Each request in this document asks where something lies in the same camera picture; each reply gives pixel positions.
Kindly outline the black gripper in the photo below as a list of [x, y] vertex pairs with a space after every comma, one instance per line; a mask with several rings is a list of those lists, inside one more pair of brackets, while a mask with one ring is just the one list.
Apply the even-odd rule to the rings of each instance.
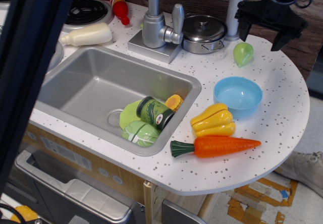
[[239, 22], [239, 37], [244, 42], [253, 25], [277, 31], [271, 51], [279, 51], [292, 39], [299, 38], [308, 27], [308, 22], [293, 12], [289, 5], [272, 0], [239, 2], [235, 18]]

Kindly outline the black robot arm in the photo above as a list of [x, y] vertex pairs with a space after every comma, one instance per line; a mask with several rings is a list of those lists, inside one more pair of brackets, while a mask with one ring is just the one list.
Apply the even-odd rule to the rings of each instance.
[[1, 132], [12, 137], [10, 151], [17, 150], [27, 124], [33, 123], [173, 193], [201, 195], [254, 182], [276, 169], [296, 148], [310, 114], [305, 80], [283, 52], [272, 52], [269, 41], [253, 35], [247, 41], [256, 54], [248, 67], [234, 65], [234, 42], [216, 54], [182, 50], [178, 59], [162, 67], [194, 76], [202, 86], [179, 125], [172, 127], [171, 138], [183, 141], [192, 140], [190, 119], [212, 103], [218, 80], [234, 74], [253, 79], [262, 88], [263, 99], [252, 116], [238, 120], [236, 135], [260, 140], [261, 146], [254, 150], [215, 158], [172, 157], [170, 143], [165, 141], [159, 153], [139, 156], [36, 109], [36, 94], [70, 1], [12, 0], [1, 36], [4, 86], [13, 87], [8, 96], [1, 97]]

